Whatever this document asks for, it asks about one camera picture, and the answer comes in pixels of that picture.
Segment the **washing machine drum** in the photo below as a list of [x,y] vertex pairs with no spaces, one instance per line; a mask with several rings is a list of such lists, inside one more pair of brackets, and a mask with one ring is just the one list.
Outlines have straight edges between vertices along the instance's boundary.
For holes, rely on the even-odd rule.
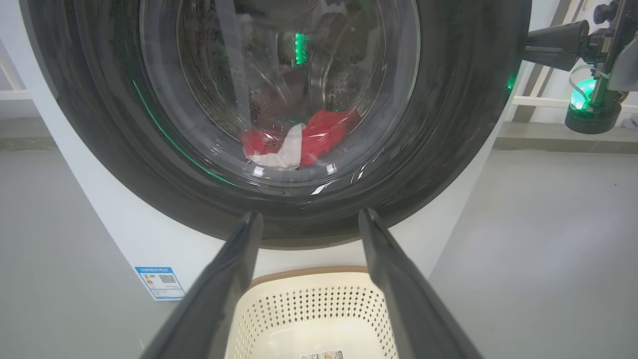
[[263,245],[357,237],[438,195],[494,128],[529,0],[50,0],[23,7],[88,148],[169,217]]

